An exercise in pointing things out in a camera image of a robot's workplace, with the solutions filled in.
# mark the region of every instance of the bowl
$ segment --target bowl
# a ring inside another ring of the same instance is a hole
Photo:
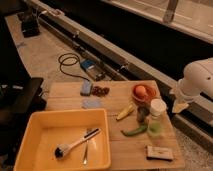
[[[156,90],[146,84],[136,84],[132,88],[132,98],[138,105],[149,105],[156,97]]]

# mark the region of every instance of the bottle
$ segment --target bottle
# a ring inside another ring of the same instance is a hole
[[[150,103],[151,118],[148,125],[148,134],[151,137],[158,137],[163,131],[163,125],[160,121],[161,115],[166,112],[166,103],[161,99],[153,99]]]

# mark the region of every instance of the white container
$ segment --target white container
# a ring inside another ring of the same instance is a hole
[[[153,99],[150,103],[150,113],[153,119],[157,119],[166,111],[166,103],[162,99]]]

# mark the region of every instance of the small brown box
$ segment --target small brown box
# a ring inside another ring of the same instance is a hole
[[[147,146],[147,159],[173,160],[171,148]]]

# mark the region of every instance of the yellow bin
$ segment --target yellow bin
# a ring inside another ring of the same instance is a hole
[[[88,144],[88,163],[83,165],[85,143],[63,159],[54,152],[59,144],[70,144],[86,134],[87,128],[101,132]],[[14,171],[105,170],[110,167],[107,114],[104,109],[35,112],[28,122]]]

